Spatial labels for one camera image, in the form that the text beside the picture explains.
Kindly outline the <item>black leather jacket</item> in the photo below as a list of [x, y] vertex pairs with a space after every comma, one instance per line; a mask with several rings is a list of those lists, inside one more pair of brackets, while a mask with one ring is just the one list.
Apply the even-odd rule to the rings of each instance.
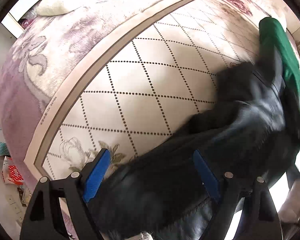
[[217, 101], [192, 116], [164, 143], [121, 165], [88, 207], [110, 239], [141, 232], [154, 239], [198, 239], [216, 213], [193, 155], [214, 176], [262, 176], [274, 184], [300, 149], [300, 109], [283, 79], [283, 58], [272, 47], [256, 64], [217, 75]]

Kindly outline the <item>white diamond pattern mat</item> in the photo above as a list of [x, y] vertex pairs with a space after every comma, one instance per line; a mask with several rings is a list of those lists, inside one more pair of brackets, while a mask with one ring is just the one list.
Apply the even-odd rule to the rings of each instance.
[[76, 96], [69, 77], [44, 113], [24, 163], [39, 179], [80, 171], [102, 148], [112, 174], [215, 103], [217, 73], [254, 62], [263, 13], [225, 0], [183, 0], [149, 18]]

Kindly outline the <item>green folded sweater white stripes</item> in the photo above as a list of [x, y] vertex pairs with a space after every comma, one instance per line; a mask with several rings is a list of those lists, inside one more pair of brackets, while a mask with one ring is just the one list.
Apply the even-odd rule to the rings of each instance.
[[281, 23], [272, 17], [259, 22], [260, 52], [275, 47], [283, 66], [283, 79], [286, 87], [300, 97], [300, 68], [297, 57]]

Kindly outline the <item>purple floral bed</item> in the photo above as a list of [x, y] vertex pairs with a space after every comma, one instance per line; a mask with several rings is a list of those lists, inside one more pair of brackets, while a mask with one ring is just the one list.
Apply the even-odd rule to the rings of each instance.
[[[183, 0], [72, 0], [78, 8], [64, 15], [40, 16], [11, 46], [0, 70], [0, 123], [10, 156], [33, 190], [34, 178], [24, 163], [34, 133], [69, 77], [78, 80], [79, 96], [95, 63], [113, 58], [128, 36], [149, 18]], [[254, 0], [225, 0], [252, 15], [269, 11]]]

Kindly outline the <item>white folded cloth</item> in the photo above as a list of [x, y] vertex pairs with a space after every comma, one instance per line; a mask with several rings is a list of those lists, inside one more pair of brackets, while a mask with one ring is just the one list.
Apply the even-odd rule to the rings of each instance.
[[40, 16], [57, 16], [67, 14], [78, 8], [72, 0], [42, 0], [37, 7]]

